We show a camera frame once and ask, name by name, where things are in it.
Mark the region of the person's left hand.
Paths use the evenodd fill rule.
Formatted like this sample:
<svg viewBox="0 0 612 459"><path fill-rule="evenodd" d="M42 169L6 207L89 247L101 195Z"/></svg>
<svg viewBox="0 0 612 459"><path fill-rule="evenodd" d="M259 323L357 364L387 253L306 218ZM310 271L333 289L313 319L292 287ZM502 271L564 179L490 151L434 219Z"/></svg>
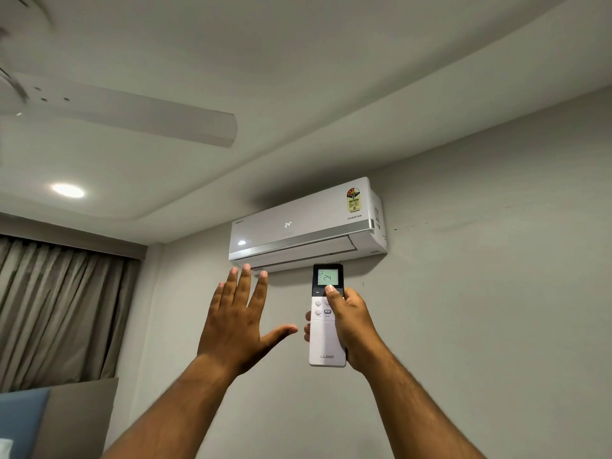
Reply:
<svg viewBox="0 0 612 459"><path fill-rule="evenodd" d="M204 324L197 351L198 357L205 358L229 380L246 373L265 356L258 351L264 336L260 323L268 290L267 273L260 273L254 291L250 291L246 313L234 316L234 290L240 271L237 267L230 270L218 312L209 324Z"/></svg>

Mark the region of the person's right hand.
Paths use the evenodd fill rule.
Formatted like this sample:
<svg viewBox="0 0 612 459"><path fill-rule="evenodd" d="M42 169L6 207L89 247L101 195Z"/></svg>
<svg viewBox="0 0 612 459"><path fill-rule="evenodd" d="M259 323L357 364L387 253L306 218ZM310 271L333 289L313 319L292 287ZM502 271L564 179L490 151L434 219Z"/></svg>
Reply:
<svg viewBox="0 0 612 459"><path fill-rule="evenodd" d="M375 329L367 305L359 293L345 288L344 298L345 318L343 328L337 330L337 334L347 351L348 363L367 376L389 354L389 349Z"/></svg>

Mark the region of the white and black remote control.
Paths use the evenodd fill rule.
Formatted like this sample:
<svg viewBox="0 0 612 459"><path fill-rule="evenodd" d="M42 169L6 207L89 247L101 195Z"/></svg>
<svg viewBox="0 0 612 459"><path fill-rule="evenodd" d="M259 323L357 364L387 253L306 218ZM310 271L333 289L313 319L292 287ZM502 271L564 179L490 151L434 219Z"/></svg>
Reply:
<svg viewBox="0 0 612 459"><path fill-rule="evenodd" d="M315 264L311 285L311 319L309 363L312 367L343 368L346 366L346 349L341 345L335 315L325 294L327 285L332 285L344 296L343 266Z"/></svg>

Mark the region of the person's left forearm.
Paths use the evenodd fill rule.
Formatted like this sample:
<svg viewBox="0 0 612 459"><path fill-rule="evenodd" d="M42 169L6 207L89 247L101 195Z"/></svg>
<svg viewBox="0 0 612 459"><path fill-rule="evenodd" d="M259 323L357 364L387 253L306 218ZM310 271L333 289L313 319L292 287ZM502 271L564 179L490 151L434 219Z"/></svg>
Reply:
<svg viewBox="0 0 612 459"><path fill-rule="evenodd" d="M240 365L197 356L101 459L195 459Z"/></svg>

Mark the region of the person's right forearm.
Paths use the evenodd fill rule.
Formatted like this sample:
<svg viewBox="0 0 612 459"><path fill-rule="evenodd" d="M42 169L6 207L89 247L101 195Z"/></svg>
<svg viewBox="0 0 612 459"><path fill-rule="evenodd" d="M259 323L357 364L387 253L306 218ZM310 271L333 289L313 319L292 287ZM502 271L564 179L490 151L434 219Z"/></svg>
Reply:
<svg viewBox="0 0 612 459"><path fill-rule="evenodd" d="M349 362L371 388L394 459L486 459L387 348Z"/></svg>

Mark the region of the grey pleated curtain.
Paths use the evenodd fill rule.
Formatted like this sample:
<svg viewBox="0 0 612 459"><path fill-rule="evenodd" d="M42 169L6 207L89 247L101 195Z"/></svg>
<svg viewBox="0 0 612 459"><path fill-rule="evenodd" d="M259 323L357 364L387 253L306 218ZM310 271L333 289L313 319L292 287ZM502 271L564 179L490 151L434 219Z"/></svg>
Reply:
<svg viewBox="0 0 612 459"><path fill-rule="evenodd" d="M0 393L114 378L141 265L0 236Z"/></svg>

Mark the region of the grey curtain pelmet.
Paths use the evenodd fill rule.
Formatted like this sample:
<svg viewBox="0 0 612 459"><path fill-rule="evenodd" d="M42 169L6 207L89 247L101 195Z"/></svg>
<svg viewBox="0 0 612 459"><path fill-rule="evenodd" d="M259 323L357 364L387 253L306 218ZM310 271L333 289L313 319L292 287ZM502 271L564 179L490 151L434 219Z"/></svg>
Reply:
<svg viewBox="0 0 612 459"><path fill-rule="evenodd" d="M0 213L0 236L144 260L148 246Z"/></svg>

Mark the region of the beige padded headboard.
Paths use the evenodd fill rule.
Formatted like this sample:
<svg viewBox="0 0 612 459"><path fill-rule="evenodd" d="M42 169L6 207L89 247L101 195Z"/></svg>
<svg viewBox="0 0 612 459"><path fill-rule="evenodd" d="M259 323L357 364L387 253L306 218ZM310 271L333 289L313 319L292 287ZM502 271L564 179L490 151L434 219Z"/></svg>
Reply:
<svg viewBox="0 0 612 459"><path fill-rule="evenodd" d="M51 387L30 459L100 459L118 382Z"/></svg>

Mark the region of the round recessed ceiling light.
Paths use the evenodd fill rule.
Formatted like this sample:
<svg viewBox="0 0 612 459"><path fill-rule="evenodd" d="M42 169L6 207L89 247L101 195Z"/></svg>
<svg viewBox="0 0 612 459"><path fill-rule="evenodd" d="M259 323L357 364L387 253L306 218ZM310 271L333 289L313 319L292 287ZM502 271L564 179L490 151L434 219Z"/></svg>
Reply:
<svg viewBox="0 0 612 459"><path fill-rule="evenodd" d="M86 192L80 186L68 183L53 183L50 184L50 189L66 198L80 199L86 196Z"/></svg>

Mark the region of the white ceiling fan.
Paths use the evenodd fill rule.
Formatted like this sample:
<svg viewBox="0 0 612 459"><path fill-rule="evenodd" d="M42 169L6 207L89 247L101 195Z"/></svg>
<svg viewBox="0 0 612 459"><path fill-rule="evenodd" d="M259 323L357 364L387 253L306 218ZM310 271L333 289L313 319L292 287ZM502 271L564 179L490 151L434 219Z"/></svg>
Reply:
<svg viewBox="0 0 612 459"><path fill-rule="evenodd" d="M17 14L18 6L25 13L39 11L53 25L42 0L0 0L0 117L37 110L149 135L223 148L233 146L238 122L231 113L17 72L11 66L5 43L19 27L19 22L9 19Z"/></svg>

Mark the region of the blue pillow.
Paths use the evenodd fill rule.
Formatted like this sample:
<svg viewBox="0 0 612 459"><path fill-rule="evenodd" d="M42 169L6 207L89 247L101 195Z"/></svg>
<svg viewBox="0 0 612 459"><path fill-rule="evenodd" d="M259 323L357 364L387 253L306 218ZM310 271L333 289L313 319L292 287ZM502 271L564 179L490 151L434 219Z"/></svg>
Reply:
<svg viewBox="0 0 612 459"><path fill-rule="evenodd" d="M30 459L50 388L0 394L0 438L13 440L11 459Z"/></svg>

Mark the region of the white wall air conditioner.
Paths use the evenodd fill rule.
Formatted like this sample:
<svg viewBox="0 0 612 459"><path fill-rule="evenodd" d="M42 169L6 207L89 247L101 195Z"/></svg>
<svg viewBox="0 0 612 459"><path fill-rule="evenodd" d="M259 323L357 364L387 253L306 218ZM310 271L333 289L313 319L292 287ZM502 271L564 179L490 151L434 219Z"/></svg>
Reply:
<svg viewBox="0 0 612 459"><path fill-rule="evenodd" d="M347 209L352 187L361 191L356 214ZM382 200L361 177L234 221L228 260L254 272L277 272L387 252Z"/></svg>

